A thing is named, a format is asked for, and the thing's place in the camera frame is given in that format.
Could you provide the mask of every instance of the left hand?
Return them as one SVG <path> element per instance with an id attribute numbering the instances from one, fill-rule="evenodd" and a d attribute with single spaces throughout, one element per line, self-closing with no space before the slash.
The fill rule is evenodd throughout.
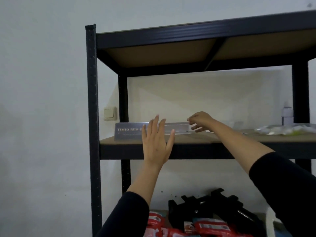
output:
<path id="1" fill-rule="evenodd" d="M 165 123 L 166 119 L 161 120 L 158 126 L 159 115 L 151 120 L 148 124 L 147 133 L 146 126 L 142 128 L 142 141 L 144 151 L 144 162 L 151 167 L 157 167 L 159 170 L 169 159 L 172 146 L 175 139 L 175 130 L 171 131 L 168 143 L 165 141 Z"/>

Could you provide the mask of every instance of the black sleeve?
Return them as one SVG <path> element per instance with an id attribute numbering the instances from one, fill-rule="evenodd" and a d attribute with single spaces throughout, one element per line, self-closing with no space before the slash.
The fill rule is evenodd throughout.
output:
<path id="1" fill-rule="evenodd" d="M 97 237 L 143 237 L 148 216 L 149 206 L 144 198 L 133 192 L 125 192 Z"/>
<path id="2" fill-rule="evenodd" d="M 315 231 L 316 177 L 272 152 L 258 159 L 249 177 L 275 211 L 287 230 L 295 236 Z"/>

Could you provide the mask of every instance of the right hand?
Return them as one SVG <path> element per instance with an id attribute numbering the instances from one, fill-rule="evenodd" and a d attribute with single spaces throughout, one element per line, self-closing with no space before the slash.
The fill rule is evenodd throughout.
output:
<path id="1" fill-rule="evenodd" d="M 200 111 L 190 116 L 187 121 L 190 122 L 190 125 L 196 124 L 191 127 L 192 130 L 202 132 L 210 129 L 210 125 L 214 119 L 208 113 Z"/>

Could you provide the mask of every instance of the plastic bottle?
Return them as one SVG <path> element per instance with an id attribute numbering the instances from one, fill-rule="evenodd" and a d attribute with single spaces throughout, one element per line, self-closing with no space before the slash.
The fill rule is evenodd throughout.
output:
<path id="1" fill-rule="evenodd" d="M 288 102 L 284 103 L 282 109 L 282 125 L 293 125 L 294 123 L 294 111 L 293 108 L 289 106 Z"/>

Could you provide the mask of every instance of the wall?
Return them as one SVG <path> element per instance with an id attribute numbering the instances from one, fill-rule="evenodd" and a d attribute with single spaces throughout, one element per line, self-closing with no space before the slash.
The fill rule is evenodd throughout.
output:
<path id="1" fill-rule="evenodd" d="M 119 31 L 307 10 L 315 1 L 0 0 L 0 236 L 91 235 L 84 25 Z M 118 88 L 117 76 L 100 62 L 98 67 L 101 119 L 103 107 L 118 106 Z M 279 111 L 291 95 L 289 80 L 288 67 L 131 78 L 130 120 L 160 113 L 180 121 L 205 110 L 251 127 L 264 120 L 273 123 L 278 114 L 268 115 L 268 110 Z M 177 87 L 171 90 L 169 82 Z M 311 76 L 310 88 L 315 85 Z M 315 120 L 316 97 L 311 98 Z M 101 138 L 113 135 L 114 123 L 101 120 L 100 132 Z M 139 161 L 131 165 L 134 176 Z M 121 194 L 120 161 L 102 161 L 101 167 L 105 219 Z M 251 210 L 265 207 L 234 160 L 170 161 L 158 179 L 152 207 L 218 186 L 240 196 Z"/>

